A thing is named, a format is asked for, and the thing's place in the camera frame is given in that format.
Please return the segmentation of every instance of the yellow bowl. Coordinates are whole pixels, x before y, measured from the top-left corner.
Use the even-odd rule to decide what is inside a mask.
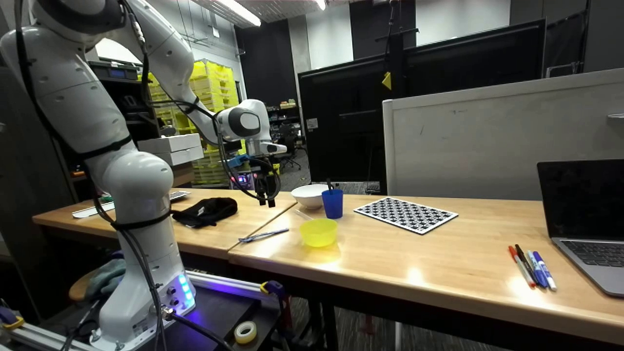
[[[304,242],[304,246],[310,248],[326,248],[335,244],[337,238],[337,225],[333,221],[328,219],[314,219],[304,223],[300,229],[300,238]]]

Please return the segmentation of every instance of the black and white checkerboard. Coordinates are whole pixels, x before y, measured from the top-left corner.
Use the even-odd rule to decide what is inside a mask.
[[[392,197],[384,197],[380,201],[359,207],[355,209],[355,213],[421,236],[458,217],[458,213],[425,207],[419,203],[407,203]]]

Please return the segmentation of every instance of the whiteboard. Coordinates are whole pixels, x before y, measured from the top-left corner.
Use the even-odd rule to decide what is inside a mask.
[[[624,158],[624,71],[386,100],[390,195],[540,199],[544,160]]]

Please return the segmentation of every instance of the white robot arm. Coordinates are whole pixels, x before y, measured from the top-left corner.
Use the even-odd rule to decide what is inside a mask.
[[[195,307],[193,287],[187,285],[172,234],[172,170],[134,149],[125,117],[86,65],[84,53],[105,34],[119,28],[127,32],[136,20],[152,73],[173,100],[195,106],[187,115],[203,139],[214,145],[248,139],[251,156],[279,154],[283,147],[267,137],[269,119],[261,102],[244,102],[218,113],[212,127],[187,82],[193,67],[187,43],[146,0],[35,0],[33,18],[35,26],[0,39],[0,55],[33,98],[43,123],[84,158],[94,186],[115,201],[127,273],[101,308],[99,334],[92,344],[97,349],[134,349],[162,328],[154,303],[185,314]],[[144,277],[152,277],[154,285],[148,287]]]

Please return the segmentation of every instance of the white bowl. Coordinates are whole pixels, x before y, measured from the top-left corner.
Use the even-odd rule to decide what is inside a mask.
[[[320,209],[324,199],[320,197],[328,190],[328,184],[302,186],[290,191],[298,205],[306,211]]]

